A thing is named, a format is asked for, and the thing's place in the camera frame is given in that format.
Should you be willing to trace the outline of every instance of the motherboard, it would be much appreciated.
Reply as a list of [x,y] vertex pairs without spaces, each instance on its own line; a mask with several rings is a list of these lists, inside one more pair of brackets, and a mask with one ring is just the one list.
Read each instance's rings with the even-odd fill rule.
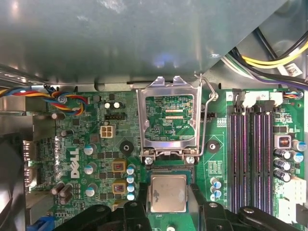
[[[153,231],[195,230],[187,207],[191,183],[207,201],[234,213],[251,205],[294,224],[296,204],[306,202],[307,146],[303,95],[285,97],[287,91],[216,90],[205,107],[211,92],[202,90],[199,111],[195,95],[189,93],[144,97],[146,142],[138,93],[78,92],[88,99],[85,113],[64,116],[49,107],[55,138],[25,143],[37,152],[27,169],[39,176],[33,185],[28,174],[26,187],[54,195],[48,214],[55,217],[55,226],[91,205],[115,210],[136,200],[141,183],[148,187],[146,213]],[[197,147],[188,154],[186,149],[163,152],[146,146],[147,141],[185,142],[194,137],[199,139]]]

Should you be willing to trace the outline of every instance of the black ram slot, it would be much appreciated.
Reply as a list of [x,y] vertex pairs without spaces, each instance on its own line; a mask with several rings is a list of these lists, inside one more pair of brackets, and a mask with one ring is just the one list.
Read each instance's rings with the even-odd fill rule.
[[264,115],[264,212],[273,214],[273,115]]
[[229,116],[229,150],[231,156],[229,159],[229,196],[230,210],[234,213],[240,208],[240,115]]
[[240,116],[240,207],[250,204],[249,116]]
[[263,210],[264,207],[264,117],[261,113],[252,114],[251,127],[251,206]]

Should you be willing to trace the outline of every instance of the electrolytic capacitor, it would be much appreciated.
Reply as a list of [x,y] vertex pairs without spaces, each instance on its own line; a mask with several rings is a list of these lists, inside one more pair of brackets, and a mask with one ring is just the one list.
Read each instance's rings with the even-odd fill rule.
[[135,184],[128,184],[128,186],[127,186],[127,191],[128,191],[129,193],[135,191]]
[[281,159],[275,159],[274,166],[284,171],[289,171],[291,169],[290,163],[286,162],[285,160],[281,160]]
[[130,164],[130,165],[127,166],[126,173],[128,175],[133,175],[134,172],[135,172],[135,169],[136,169],[136,166],[133,165],[133,164]]
[[61,137],[70,137],[74,135],[74,131],[72,129],[68,129],[68,130],[63,130],[60,132],[60,136]]
[[127,194],[126,198],[127,198],[129,201],[135,200],[135,193],[129,192],[129,193]]
[[274,156],[281,159],[289,160],[291,158],[291,153],[287,149],[275,149]]
[[52,113],[51,118],[55,120],[64,120],[65,114],[64,113]]
[[68,193],[68,195],[66,197],[60,199],[60,204],[61,205],[67,204],[69,202],[69,200],[72,199],[72,197],[73,197],[73,194],[71,192]]
[[114,102],[114,108],[115,109],[123,108],[123,103],[121,103],[121,102]]
[[90,143],[90,144],[87,144],[84,149],[83,149],[83,152],[86,154],[86,155],[92,155],[93,153],[95,153],[97,150],[97,147],[95,144],[93,143]]
[[105,106],[106,109],[110,109],[111,108],[111,104],[109,102],[106,102],[104,106]]
[[274,172],[274,177],[284,181],[284,182],[289,182],[291,180],[291,175],[290,173],[288,172],[284,172],[284,171],[281,171],[280,169],[275,169]]
[[216,198],[221,197],[222,195],[221,191],[216,189],[214,186],[211,187],[211,193],[213,193]]
[[86,195],[89,197],[92,197],[95,195],[95,193],[97,192],[97,185],[96,184],[89,184],[87,189],[86,189]]
[[87,175],[91,175],[93,172],[96,171],[96,168],[97,168],[97,165],[96,163],[88,163],[85,167],[84,167],[84,172],[87,174]]
[[296,162],[296,163],[301,163],[303,162],[304,160],[304,155],[302,153],[298,153],[296,151],[291,151],[291,154],[292,154],[292,157],[293,157],[293,160]]
[[67,197],[67,195],[72,191],[73,185],[72,184],[66,184],[64,188],[59,192],[60,197]]
[[132,183],[135,181],[135,174],[133,174],[133,175],[128,175],[128,176],[126,177],[126,181],[127,181],[128,184],[132,184]]
[[216,177],[212,177],[210,180],[211,184],[214,186],[215,189],[221,188],[221,183]]
[[52,189],[51,189],[51,193],[52,195],[58,195],[58,193],[64,188],[65,184],[63,182],[59,182],[57,183],[56,186],[54,186]]
[[307,144],[303,141],[292,140],[292,148],[296,151],[303,152],[307,149]]

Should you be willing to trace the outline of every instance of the dell logo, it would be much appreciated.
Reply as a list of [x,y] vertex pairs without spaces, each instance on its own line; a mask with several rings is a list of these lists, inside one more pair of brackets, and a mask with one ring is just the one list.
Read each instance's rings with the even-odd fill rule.
[[74,157],[71,157],[71,178],[79,178],[79,149],[76,148],[75,151],[70,151],[69,152],[71,155],[74,155]]

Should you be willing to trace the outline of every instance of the blue connector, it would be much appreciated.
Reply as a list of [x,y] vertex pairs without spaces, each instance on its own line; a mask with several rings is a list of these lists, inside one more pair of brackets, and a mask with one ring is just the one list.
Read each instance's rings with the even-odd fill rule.
[[27,226],[26,231],[52,231],[54,229],[54,217],[41,217],[33,225]]

